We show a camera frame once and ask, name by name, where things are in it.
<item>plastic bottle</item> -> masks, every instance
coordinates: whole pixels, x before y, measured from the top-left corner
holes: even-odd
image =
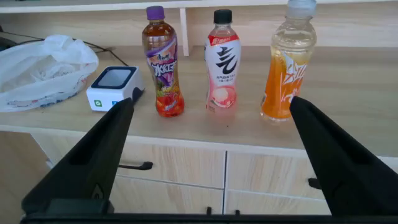
[[[289,106],[300,86],[317,42],[310,23],[315,0],[289,0],[286,21],[276,30],[271,43],[271,65],[261,115],[273,121],[291,117]]]
[[[209,78],[206,109],[217,115],[233,115],[236,110],[236,76],[241,61],[241,42],[231,28],[232,11],[214,12],[215,28],[205,43]]]
[[[173,117],[184,110],[178,83],[177,35],[164,22],[162,6],[146,9],[149,25],[142,31],[142,45],[156,89],[156,110],[161,116]]]

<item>wooden cabinet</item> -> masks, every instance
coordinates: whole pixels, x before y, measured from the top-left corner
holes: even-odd
[[[228,190],[226,193],[226,214],[239,210],[242,214],[279,215],[328,215],[326,201],[319,199],[283,197]]]
[[[48,157],[58,162],[80,139],[78,136],[33,134]],[[118,174],[207,187],[224,187],[225,152],[187,147],[137,144],[126,141],[121,164],[139,166],[153,162],[151,170],[119,168]]]
[[[19,223],[22,199],[49,171],[46,160],[30,134],[0,131],[0,223]]]
[[[324,198],[308,185],[315,177],[308,158],[231,153],[227,173],[228,189]]]
[[[117,176],[110,201],[115,212],[221,214],[223,190]]]

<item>wooden shelf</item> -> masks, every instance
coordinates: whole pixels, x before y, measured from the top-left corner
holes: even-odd
[[[385,0],[318,0],[319,4],[342,2],[381,2]],[[153,5],[165,8],[265,6],[286,4],[287,0],[41,0],[1,1],[0,13],[78,12],[145,9]]]
[[[301,96],[334,119],[359,142],[379,156],[397,156],[398,55],[396,48],[318,47],[305,74]],[[203,48],[179,57],[180,85],[185,112],[162,118],[155,109],[155,90],[140,47],[120,47],[116,53],[130,65],[140,66],[146,92],[137,102],[128,139],[151,144],[193,144],[222,150],[274,150],[294,153],[303,149],[293,122],[272,126],[259,116],[267,80],[267,47],[244,47],[238,75],[238,110],[232,120],[214,119],[205,111],[208,86]],[[91,83],[108,65],[120,63],[99,54]],[[104,113],[93,112],[85,92],[50,106],[21,113],[0,113],[0,130],[84,135]]]

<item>plastic bag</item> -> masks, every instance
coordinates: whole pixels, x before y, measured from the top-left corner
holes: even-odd
[[[81,40],[51,35],[0,52],[0,112],[48,106],[75,96],[98,67]]]

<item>white bottle cap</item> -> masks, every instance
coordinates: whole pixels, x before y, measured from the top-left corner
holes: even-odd
[[[287,3],[288,17],[309,17],[315,14],[317,2],[315,0],[289,0]]]

